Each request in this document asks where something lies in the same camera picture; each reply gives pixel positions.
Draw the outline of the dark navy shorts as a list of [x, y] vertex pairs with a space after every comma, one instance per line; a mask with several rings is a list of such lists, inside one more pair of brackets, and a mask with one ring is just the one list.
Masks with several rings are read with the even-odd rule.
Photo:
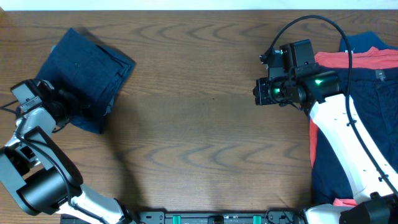
[[93, 41], [70, 28], [56, 44], [36, 78], [74, 94], [83, 109], [71, 124], [95, 134], [104, 133], [105, 116], [130, 77], [135, 61], [124, 53]]

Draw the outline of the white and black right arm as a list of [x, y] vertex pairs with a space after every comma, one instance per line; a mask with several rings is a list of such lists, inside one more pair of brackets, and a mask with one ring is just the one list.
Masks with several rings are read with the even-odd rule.
[[325, 135], [339, 160], [356, 202], [303, 209], [301, 223], [397, 223], [397, 172], [390, 166], [358, 116], [352, 97], [340, 88], [335, 71], [322, 72], [315, 60], [298, 63], [288, 50], [260, 55], [268, 76], [253, 89], [257, 105], [292, 105]]

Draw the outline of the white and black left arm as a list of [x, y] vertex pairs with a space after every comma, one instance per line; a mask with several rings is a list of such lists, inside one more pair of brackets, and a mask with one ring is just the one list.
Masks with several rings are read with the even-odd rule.
[[81, 111], [75, 95], [46, 80], [11, 87], [18, 107], [16, 130], [1, 148], [1, 183], [27, 214], [61, 216], [61, 223], [139, 223], [117, 199], [83, 183], [76, 165], [52, 141]]

